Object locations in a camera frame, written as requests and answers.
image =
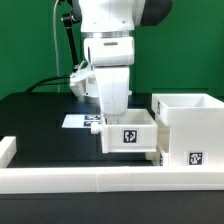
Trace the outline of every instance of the black table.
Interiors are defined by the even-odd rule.
[[[134,95],[130,108],[151,96]],[[61,128],[66,114],[99,114],[70,93],[15,93],[0,101],[0,136],[16,136],[10,167],[150,166],[144,154],[102,154],[90,129]],[[224,223],[224,192],[0,195],[0,223]]]

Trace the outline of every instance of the open box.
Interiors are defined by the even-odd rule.
[[[128,109],[116,125],[102,120],[103,153],[155,152],[158,127],[146,109]]]
[[[224,165],[224,103],[207,94],[153,94],[158,124],[155,164]]]

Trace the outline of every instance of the white container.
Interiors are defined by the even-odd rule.
[[[224,165],[224,103],[207,94],[153,94],[152,110],[157,161],[164,155],[163,165]]]
[[[145,109],[129,109],[118,124],[101,124],[103,153],[108,152],[155,152],[157,124]]]

